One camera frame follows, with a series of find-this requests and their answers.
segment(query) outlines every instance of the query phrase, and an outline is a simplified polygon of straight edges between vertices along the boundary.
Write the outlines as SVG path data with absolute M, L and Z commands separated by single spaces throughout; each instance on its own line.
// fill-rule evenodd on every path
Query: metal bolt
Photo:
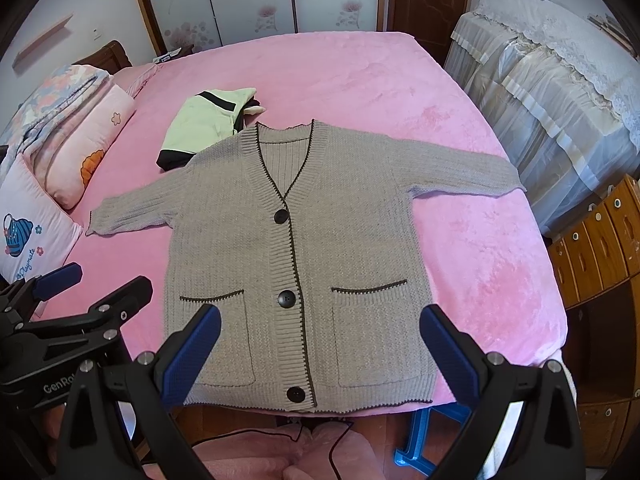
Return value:
M 500 366 L 504 362 L 504 356 L 500 352 L 489 352 L 486 355 L 487 360 L 495 366 Z
M 114 328 L 110 328 L 108 330 L 105 330 L 104 334 L 102 334 L 102 337 L 105 338 L 107 341 L 111 341 L 117 335 L 118 335 L 118 331 Z
M 555 374 L 562 371 L 562 365 L 558 361 L 555 361 L 553 359 L 550 359 L 546 362 L 546 367 Z
M 94 362 L 91 359 L 85 359 L 80 363 L 80 371 L 87 373 L 90 372 L 94 368 Z
M 153 352 L 150 352 L 149 350 L 142 352 L 142 354 L 140 354 L 137 358 L 136 361 L 138 361 L 141 365 L 149 365 L 153 362 L 153 360 L 156 358 L 156 354 L 154 354 Z

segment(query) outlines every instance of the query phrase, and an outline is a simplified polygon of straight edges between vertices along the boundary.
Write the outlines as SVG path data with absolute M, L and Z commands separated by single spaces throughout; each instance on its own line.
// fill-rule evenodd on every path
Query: pillow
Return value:
M 141 66 L 127 66 L 126 68 L 118 70 L 113 75 L 113 82 L 131 97 L 135 97 L 157 70 L 158 65 L 154 63 L 147 63 Z
M 40 187 L 22 154 L 0 187 L 0 218 L 4 227 L 0 274 L 9 283 L 62 267 L 82 234 L 82 226 Z
M 113 85 L 60 145 L 44 188 L 64 209 L 71 209 L 82 198 L 98 164 L 135 109 L 133 98 Z

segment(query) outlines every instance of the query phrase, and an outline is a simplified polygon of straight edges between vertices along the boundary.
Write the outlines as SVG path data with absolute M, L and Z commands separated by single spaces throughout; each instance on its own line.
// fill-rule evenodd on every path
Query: blue plastic stool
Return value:
M 420 473 L 429 476 L 436 469 L 436 465 L 422 456 L 424 443 L 427 440 L 427 430 L 429 429 L 429 416 L 431 411 L 441 413 L 443 415 L 464 424 L 471 413 L 466 406 L 462 406 L 457 402 L 451 404 L 443 404 L 442 406 L 433 406 L 414 412 L 411 420 L 411 433 L 409 434 L 409 442 L 404 451 L 396 449 L 394 462 L 399 466 L 411 466 Z

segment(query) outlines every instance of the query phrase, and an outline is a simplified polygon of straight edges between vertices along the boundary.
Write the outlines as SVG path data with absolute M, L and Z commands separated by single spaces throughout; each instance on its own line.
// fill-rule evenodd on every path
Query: pillow with blue cartoon print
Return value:
M 21 155 L 0 186 L 0 219 L 0 274 L 8 283 L 62 267 L 82 233 L 82 226 L 42 189 Z

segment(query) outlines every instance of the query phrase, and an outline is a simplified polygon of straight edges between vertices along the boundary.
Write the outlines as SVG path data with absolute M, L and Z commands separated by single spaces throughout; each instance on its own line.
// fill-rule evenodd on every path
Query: folded green garment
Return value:
M 156 164 L 165 171 L 181 168 L 212 144 L 244 129 L 244 115 L 264 111 L 255 88 L 205 90 L 189 97 L 171 122 Z

